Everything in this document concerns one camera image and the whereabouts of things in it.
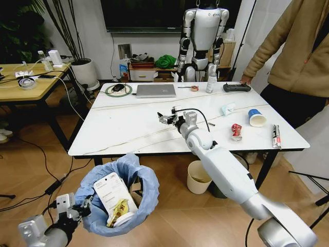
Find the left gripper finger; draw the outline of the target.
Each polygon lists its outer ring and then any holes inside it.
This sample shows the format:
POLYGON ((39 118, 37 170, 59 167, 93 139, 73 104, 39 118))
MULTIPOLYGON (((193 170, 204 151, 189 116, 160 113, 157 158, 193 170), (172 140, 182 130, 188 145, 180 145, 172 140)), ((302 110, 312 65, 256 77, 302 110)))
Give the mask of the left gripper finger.
POLYGON ((79 217, 87 217, 91 213, 91 209, 89 206, 73 206, 72 208, 74 211, 78 212, 79 217))
POLYGON ((87 209, 87 208, 90 208, 90 205, 92 203, 92 200, 93 200, 93 196, 92 195, 88 195, 82 202, 81 204, 81 208, 82 209, 87 209))

